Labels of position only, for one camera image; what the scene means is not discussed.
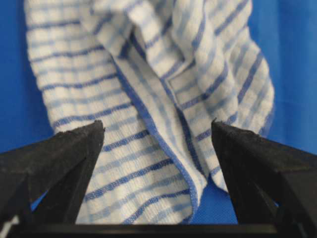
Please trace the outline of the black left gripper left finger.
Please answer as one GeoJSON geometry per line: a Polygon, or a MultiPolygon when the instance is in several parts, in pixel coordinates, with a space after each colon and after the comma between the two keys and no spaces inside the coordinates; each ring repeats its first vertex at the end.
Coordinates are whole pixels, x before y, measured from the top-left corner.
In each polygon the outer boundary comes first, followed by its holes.
{"type": "Polygon", "coordinates": [[[104,143],[100,120],[0,156],[0,221],[75,223],[104,143]]]}

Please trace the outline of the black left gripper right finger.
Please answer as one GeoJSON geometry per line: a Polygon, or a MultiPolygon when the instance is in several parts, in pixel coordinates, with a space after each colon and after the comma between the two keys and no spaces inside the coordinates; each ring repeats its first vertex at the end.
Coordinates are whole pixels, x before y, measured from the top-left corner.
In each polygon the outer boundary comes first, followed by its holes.
{"type": "Polygon", "coordinates": [[[234,207],[236,225],[213,226],[217,238],[314,238],[317,157],[221,121],[211,141],[234,207]]]}

